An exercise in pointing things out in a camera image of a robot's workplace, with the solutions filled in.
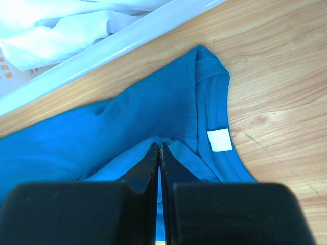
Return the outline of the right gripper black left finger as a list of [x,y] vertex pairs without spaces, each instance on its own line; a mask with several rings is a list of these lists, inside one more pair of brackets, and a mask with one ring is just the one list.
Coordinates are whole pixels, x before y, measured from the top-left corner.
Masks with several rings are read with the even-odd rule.
[[30,182],[1,207],[1,244],[155,244],[158,145],[115,181]]

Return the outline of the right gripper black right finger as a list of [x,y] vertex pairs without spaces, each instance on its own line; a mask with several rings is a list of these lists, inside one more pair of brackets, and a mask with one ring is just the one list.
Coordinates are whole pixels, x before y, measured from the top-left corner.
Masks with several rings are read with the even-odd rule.
[[314,244],[296,196],[278,183],[205,183],[160,148],[166,244]]

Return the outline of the blue t shirt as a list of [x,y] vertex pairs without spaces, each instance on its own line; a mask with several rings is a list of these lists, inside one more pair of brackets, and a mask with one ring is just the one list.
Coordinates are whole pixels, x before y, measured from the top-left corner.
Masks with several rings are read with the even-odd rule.
[[1,139],[1,207],[20,184],[115,181],[158,145],[155,240],[165,240],[160,148],[205,183],[252,182],[229,136],[230,76],[203,46],[112,100],[67,111]]

